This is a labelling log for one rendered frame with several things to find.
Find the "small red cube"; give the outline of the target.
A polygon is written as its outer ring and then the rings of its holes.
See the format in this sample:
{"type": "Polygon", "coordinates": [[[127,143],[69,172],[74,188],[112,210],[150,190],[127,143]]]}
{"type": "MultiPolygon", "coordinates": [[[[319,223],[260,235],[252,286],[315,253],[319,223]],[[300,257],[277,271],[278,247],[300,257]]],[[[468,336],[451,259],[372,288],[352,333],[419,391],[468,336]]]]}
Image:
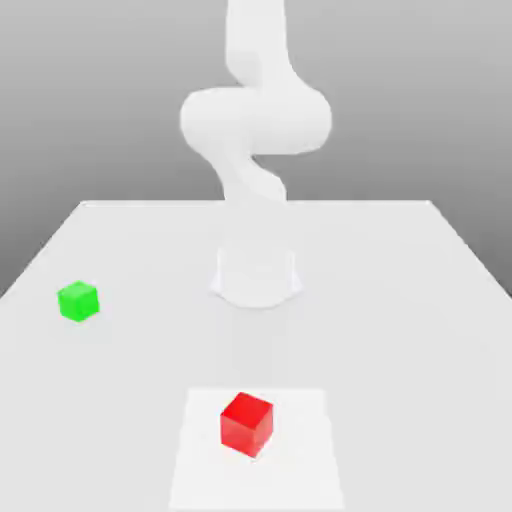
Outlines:
{"type": "Polygon", "coordinates": [[[256,458],[273,433],[273,404],[239,392],[220,414],[221,443],[256,458]]]}

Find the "small green cube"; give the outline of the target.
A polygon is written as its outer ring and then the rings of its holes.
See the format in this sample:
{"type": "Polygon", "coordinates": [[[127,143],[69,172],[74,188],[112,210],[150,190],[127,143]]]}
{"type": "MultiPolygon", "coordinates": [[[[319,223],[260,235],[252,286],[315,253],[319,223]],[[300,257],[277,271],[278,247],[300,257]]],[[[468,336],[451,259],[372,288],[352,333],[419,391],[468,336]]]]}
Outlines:
{"type": "Polygon", "coordinates": [[[100,311],[97,288],[75,281],[57,292],[59,310],[63,317],[82,322],[100,311]]]}

